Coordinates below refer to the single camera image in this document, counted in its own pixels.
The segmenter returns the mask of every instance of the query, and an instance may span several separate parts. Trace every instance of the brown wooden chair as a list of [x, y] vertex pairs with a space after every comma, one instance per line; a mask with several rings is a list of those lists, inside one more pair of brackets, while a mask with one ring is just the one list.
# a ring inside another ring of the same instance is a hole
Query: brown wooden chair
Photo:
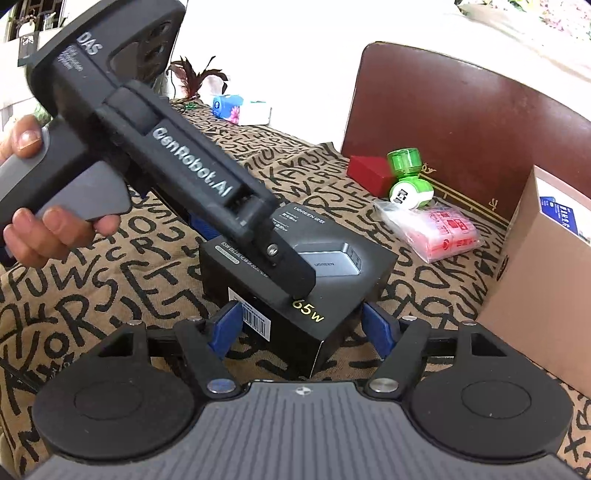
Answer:
[[391, 43], [363, 51], [342, 153], [417, 147], [437, 194], [507, 224], [535, 164], [591, 197], [591, 122], [503, 75]]

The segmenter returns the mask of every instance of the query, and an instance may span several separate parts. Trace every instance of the black product box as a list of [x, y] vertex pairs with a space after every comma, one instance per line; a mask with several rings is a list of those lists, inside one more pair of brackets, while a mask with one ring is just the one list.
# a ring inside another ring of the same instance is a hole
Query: black product box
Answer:
[[358, 325], [362, 303], [378, 299], [398, 255], [298, 203], [277, 209], [273, 221], [316, 270], [305, 300], [290, 299], [222, 236], [200, 247], [203, 289], [219, 307], [241, 301], [244, 330], [309, 378]]

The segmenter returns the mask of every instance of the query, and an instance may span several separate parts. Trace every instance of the fingernail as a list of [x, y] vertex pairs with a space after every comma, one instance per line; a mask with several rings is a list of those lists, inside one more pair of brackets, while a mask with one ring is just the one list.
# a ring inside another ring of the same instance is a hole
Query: fingernail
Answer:
[[26, 208], [21, 208], [17, 210], [12, 217], [12, 224], [19, 233], [27, 235], [31, 232], [31, 227], [33, 225], [33, 214]]
[[18, 139], [18, 148], [27, 148], [41, 140], [41, 132], [37, 130], [27, 130], [22, 133]]
[[43, 223], [52, 232], [56, 233], [61, 227], [61, 214], [58, 210], [49, 209], [43, 215]]

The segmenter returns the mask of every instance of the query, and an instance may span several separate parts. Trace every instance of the blue gripper pad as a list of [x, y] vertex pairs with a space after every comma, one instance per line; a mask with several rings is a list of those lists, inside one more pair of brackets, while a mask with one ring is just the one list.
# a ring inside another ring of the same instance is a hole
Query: blue gripper pad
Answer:
[[400, 324], [377, 305], [363, 304], [361, 328], [378, 355], [386, 358], [400, 339]]
[[213, 327], [209, 346], [219, 359], [223, 359], [232, 344], [242, 332], [243, 322], [242, 303], [236, 301], [228, 312], [220, 318]]
[[201, 220], [198, 216], [190, 213], [191, 228], [201, 235], [205, 240], [211, 240], [219, 236], [219, 232], [209, 223]]

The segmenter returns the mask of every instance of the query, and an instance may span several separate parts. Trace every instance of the gray plastic base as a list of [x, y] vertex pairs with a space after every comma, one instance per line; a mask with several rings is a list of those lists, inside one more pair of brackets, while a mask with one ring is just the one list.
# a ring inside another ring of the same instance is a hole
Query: gray plastic base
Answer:
[[127, 465], [88, 466], [54, 456], [31, 480], [580, 480], [555, 456], [482, 465], [438, 450], [395, 403], [354, 384], [256, 382], [209, 404], [168, 451]]

